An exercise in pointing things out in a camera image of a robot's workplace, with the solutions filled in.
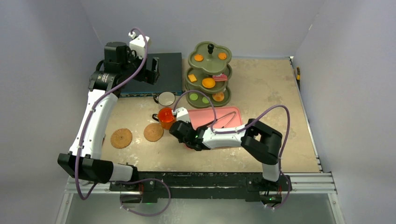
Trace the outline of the orange egg tart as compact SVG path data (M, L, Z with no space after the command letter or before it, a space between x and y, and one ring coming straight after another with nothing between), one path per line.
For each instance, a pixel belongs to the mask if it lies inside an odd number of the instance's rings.
M216 84L215 80L211 77L207 77L202 80L202 86L207 89L213 88L215 84Z

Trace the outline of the orange translucent cup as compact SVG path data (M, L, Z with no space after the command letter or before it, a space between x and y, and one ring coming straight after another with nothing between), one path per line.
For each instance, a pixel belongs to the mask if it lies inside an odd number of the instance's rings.
M169 130L176 122L176 117L173 115L170 107L164 107L158 113L152 114L152 119L159 122L165 130Z

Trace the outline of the pink cake slice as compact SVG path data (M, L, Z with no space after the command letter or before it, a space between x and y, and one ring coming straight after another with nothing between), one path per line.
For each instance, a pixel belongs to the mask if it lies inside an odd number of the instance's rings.
M226 82L228 81L228 76L225 73L220 73L218 75L213 75L212 79L215 82Z

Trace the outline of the green three-tier stand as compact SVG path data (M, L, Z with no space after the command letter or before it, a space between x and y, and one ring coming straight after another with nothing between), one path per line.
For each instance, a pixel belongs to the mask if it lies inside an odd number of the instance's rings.
M220 60L218 58L218 53L220 52L225 52L227 53L227 59L226 60ZM195 54L201 54L204 59L201 62L197 62L194 60L194 55ZM187 58L189 68L185 73L185 89L187 91L200 91L203 93L203 95L197 93L198 95L198 100L196 101L191 101L189 99L189 95L191 93L195 92L190 92L187 94L187 102L194 108L197 109L202 109L202 108L207 108L210 106L209 104L203 104L202 103L202 97L209 97L210 100L212 101L213 105L215 107L223 107L226 106L230 99L231 99L231 91L228 87L228 82L232 77L233 70L232 67L229 65L232 59L232 53L231 50L225 46L221 46L218 44L215 44L211 41L204 41L198 43L194 50L190 53L189 57ZM225 73L228 76L228 81L226 82L216 82L215 86L213 88L207 89L202 86L202 80L207 77L211 77L213 75L218 75L220 73ZM194 83L191 83L188 79L189 74L194 74L197 78L197 81ZM225 94L225 99L222 102L216 102L212 98L212 94L218 93L218 92L224 92Z

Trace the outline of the white ribbed cup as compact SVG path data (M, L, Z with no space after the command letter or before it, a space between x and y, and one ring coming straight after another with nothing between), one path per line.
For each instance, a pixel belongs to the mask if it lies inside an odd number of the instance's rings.
M176 101L176 96L172 92L164 91L154 95L153 100L159 108L173 107Z

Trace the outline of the pink serving tray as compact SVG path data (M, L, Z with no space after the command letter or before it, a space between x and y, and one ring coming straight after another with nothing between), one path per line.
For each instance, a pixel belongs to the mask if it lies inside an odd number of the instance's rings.
M235 106L226 106L224 108L221 107L215 109L217 118L233 111L236 112L236 116L226 128L235 128L242 125L242 118L239 108ZM211 123L214 121L214 114L212 108L188 110L188 113L195 133L197 132L196 129L201 126L206 126L209 128Z

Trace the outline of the green macaron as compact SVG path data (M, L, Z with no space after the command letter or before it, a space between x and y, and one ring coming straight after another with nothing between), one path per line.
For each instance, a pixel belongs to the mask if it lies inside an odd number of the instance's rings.
M202 97L203 104L209 104L209 100L206 97Z
M198 95L197 95L196 93L191 93L191 94L189 95L189 99L190 99L191 101L196 101L196 100L198 100Z

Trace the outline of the square yellow cracker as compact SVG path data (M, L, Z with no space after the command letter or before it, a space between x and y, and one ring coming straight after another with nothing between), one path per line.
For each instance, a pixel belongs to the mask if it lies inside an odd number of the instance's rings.
M189 81L190 81L191 83L194 83L194 82L197 81L197 78L196 78L196 76L195 76L194 74L189 74L189 75L188 75L188 79L189 79Z

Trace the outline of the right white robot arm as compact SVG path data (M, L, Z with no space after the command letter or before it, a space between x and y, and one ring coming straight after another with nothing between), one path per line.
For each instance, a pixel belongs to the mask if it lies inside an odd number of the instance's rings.
M196 151L224 147L242 147L262 164L262 183L266 189L273 190L280 185L279 152L283 135L270 126L257 121L248 129L241 125L234 128L208 126L193 128L190 122L175 122L169 133L180 143Z

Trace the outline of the orange cookie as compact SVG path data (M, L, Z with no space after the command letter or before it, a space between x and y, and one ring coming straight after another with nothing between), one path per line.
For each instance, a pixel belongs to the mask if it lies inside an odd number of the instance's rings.
M225 53L225 52L218 53L218 58L220 60L226 60L227 59L227 53Z
M201 62L204 59L204 57L201 54L195 54L193 58L197 62Z

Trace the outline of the orange bun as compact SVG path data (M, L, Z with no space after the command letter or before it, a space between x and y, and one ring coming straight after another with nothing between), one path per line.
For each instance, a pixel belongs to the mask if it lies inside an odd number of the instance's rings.
M212 94L212 98L216 102L222 102L225 99L225 94L224 92L214 93Z

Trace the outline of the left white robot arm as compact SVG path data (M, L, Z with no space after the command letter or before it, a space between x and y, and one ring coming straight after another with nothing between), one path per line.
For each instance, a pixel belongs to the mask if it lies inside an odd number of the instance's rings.
M121 181L128 191L139 186L139 178L132 165L101 160L106 127L122 87L132 78L155 84L158 59L153 58L146 69L147 48L151 42L126 44L109 42L104 47L104 59L99 61L90 76L88 101L77 137L68 153L59 154L57 162L66 173L77 180L96 183Z

